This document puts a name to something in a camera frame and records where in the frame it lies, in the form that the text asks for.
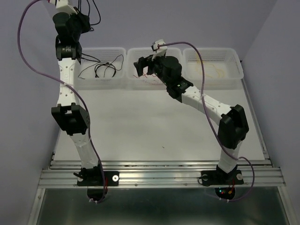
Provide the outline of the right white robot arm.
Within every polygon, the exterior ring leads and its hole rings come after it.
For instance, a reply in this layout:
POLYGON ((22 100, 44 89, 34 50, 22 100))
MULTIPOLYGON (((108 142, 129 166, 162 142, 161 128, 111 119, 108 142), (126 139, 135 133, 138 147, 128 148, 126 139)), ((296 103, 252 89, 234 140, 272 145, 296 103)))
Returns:
POLYGON ((229 181, 237 171, 239 150, 249 132, 244 108, 223 104, 204 94, 182 76, 182 66, 173 56, 140 57, 133 65, 138 76, 142 76, 146 68, 148 75, 155 74, 166 86, 173 99, 197 109, 206 116, 209 125, 218 126, 218 130, 213 131, 221 147, 216 179, 221 183, 229 181))

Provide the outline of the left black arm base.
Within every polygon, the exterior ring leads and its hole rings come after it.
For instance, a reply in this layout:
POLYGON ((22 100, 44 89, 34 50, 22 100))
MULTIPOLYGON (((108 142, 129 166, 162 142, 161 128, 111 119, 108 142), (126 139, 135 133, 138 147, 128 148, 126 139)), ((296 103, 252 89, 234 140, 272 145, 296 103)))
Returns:
POLYGON ((98 187, 96 189, 87 189, 87 197, 90 202, 101 203, 107 193, 108 187, 117 187, 120 180, 119 171, 104 171, 101 165, 92 169, 81 168, 78 173, 73 175, 77 178, 79 187, 98 187))

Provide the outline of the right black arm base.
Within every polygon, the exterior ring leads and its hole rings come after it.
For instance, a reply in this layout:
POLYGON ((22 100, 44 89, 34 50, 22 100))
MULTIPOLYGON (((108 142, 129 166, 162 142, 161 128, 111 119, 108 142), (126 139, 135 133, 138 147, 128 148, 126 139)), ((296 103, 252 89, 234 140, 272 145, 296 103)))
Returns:
POLYGON ((226 201, 234 199, 236 185, 244 184, 242 172, 237 169, 237 166, 229 173, 225 173, 218 166, 215 170, 202 171, 197 181, 204 187, 216 186, 216 196, 226 201))

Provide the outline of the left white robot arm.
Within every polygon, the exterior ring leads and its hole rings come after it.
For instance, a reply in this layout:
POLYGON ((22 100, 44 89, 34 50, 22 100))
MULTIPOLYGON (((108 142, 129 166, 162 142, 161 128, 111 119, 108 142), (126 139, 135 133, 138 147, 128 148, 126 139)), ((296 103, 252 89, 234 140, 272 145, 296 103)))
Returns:
POLYGON ((73 141, 81 160, 81 170, 75 174, 78 184, 100 185, 105 181, 99 155, 91 140, 90 114, 75 89, 81 66, 80 36, 90 30, 89 18, 81 13, 59 12, 52 18, 58 33, 55 41, 60 70, 60 93, 52 116, 62 131, 73 141))

